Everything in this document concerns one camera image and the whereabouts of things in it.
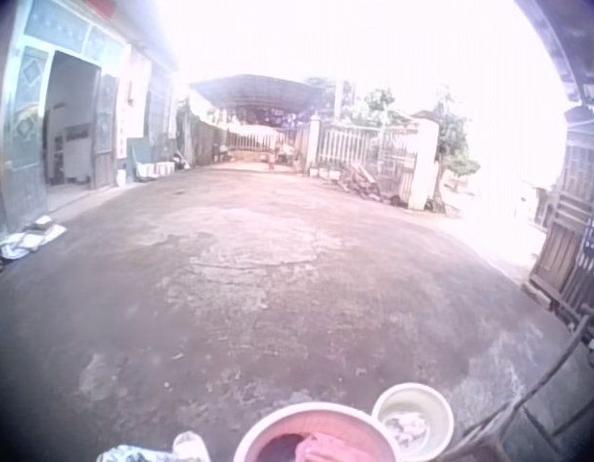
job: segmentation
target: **wooden structure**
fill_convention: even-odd
[[[583,303],[594,307],[594,114],[578,106],[566,118],[551,227],[529,279],[566,321],[577,322]]]
[[[464,457],[469,455],[473,455],[479,461],[483,462],[511,462],[510,457],[506,454],[504,449],[504,436],[515,417],[517,417],[517,414],[522,410],[533,424],[538,425],[538,423],[535,422],[534,417],[524,406],[545,385],[547,385],[547,383],[549,383],[581,343],[581,339],[590,324],[592,315],[594,314],[594,312],[586,305],[583,305],[581,310],[586,314],[582,315],[581,322],[575,329],[568,346],[562,351],[559,358],[545,372],[541,379],[522,396],[518,396],[514,400],[503,404],[487,418],[468,427],[464,432],[461,441],[454,448],[446,451],[438,457],[436,462],[461,461],[464,460]],[[552,436],[563,432],[576,418],[577,415],[571,417],[568,422],[563,425],[560,425],[553,431]]]

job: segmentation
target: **concrete ground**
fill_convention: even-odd
[[[65,225],[0,276],[0,410],[44,460],[192,429],[226,461],[272,410],[370,411],[405,381],[443,393],[460,429],[568,337],[435,219],[320,180],[194,169]]]

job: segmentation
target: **bucket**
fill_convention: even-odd
[[[371,416],[341,404],[306,402],[275,411],[253,426],[237,447],[233,462],[256,462],[275,438],[310,433],[338,438],[379,462],[400,460],[397,442]]]
[[[427,385],[402,383],[377,399],[372,416],[382,424],[405,413],[418,413],[425,420],[426,432],[409,447],[400,447],[405,462],[433,460],[449,445],[454,430],[452,410],[442,395]]]

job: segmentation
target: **tree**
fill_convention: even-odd
[[[345,111],[344,123],[380,128],[396,126],[409,120],[403,112],[392,108],[395,96],[391,89],[375,89],[357,100]]]
[[[473,175],[480,169],[480,164],[470,159],[466,154],[450,157],[446,162],[447,169],[454,173],[457,178]],[[457,192],[458,188],[459,182],[455,181],[453,190]]]
[[[466,130],[468,118],[456,112],[456,102],[448,87],[440,89],[438,102],[433,108],[433,116],[440,125],[440,131],[436,151],[438,174],[436,175],[433,197],[431,198],[431,208],[433,212],[446,213],[446,207],[440,191],[445,171],[451,168],[456,168],[459,171],[467,171],[462,169],[467,166],[470,167],[469,170],[473,170],[474,168],[478,170],[480,166],[477,167],[475,161],[466,162],[466,160],[469,161]]]
[[[312,108],[323,120],[332,120],[334,117],[334,108],[335,108],[335,86],[336,81],[332,79],[327,79],[326,77],[308,77],[304,81],[305,84],[311,85],[312,87],[317,87],[319,89],[323,89],[323,94],[318,101],[316,108]],[[352,104],[352,97],[354,93],[354,88],[350,82],[344,82],[343,88],[343,97],[342,97],[342,107],[346,108]]]

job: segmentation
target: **white wall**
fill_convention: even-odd
[[[54,139],[64,132],[65,127],[83,123],[91,124],[93,118],[93,85],[97,67],[75,58],[68,58],[65,62],[53,64],[48,93],[46,95],[46,110],[49,111],[48,121],[48,172],[53,176]],[[65,103],[61,108],[54,109],[55,105]],[[78,167],[69,168],[73,163],[68,163],[65,176],[76,176],[84,179],[91,176],[91,137],[83,140],[65,142],[65,154],[70,160],[76,158]]]

